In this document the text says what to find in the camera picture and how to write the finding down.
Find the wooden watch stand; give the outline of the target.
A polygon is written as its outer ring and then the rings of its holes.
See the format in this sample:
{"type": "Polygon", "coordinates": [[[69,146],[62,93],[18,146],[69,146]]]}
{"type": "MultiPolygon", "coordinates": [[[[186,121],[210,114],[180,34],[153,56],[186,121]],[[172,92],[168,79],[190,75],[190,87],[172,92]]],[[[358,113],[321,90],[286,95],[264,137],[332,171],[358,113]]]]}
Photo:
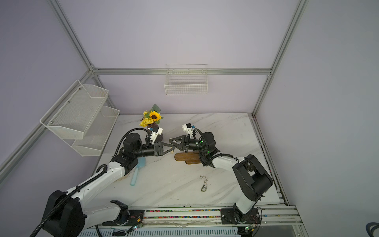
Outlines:
{"type": "Polygon", "coordinates": [[[199,154],[194,152],[182,152],[176,153],[174,159],[177,162],[185,162],[187,165],[197,165],[201,164],[199,154]]]}

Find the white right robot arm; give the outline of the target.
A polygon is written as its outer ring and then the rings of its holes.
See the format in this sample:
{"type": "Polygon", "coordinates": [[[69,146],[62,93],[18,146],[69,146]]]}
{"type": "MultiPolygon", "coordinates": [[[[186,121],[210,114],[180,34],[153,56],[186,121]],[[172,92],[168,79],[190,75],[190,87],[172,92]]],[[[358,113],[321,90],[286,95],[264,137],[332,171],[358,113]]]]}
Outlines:
{"type": "Polygon", "coordinates": [[[216,148],[213,133],[203,133],[197,128],[193,131],[193,134],[196,133],[200,134],[199,138],[187,134],[171,138],[169,143],[182,152],[197,152],[200,163],[205,167],[221,168],[234,173],[242,194],[232,208],[220,210],[222,224],[261,224],[261,212],[256,204],[273,185],[272,177],[256,156],[237,158],[221,153],[216,148]]]}

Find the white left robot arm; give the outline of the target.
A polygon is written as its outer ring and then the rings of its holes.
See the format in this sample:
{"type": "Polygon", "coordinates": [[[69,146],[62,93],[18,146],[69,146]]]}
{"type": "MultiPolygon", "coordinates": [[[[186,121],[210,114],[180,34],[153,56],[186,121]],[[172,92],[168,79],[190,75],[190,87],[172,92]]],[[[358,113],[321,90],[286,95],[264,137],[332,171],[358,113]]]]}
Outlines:
{"type": "Polygon", "coordinates": [[[144,129],[144,141],[138,130],[134,128],[122,136],[111,161],[100,165],[93,176],[67,191],[53,192],[42,220],[31,236],[45,230],[54,237],[76,237],[83,230],[97,228],[106,222],[119,226],[130,223],[133,218],[128,205],[117,199],[95,208],[88,208],[88,204],[112,183],[135,169],[140,158],[160,157],[175,150],[172,144],[161,141],[161,128],[144,129]]]}

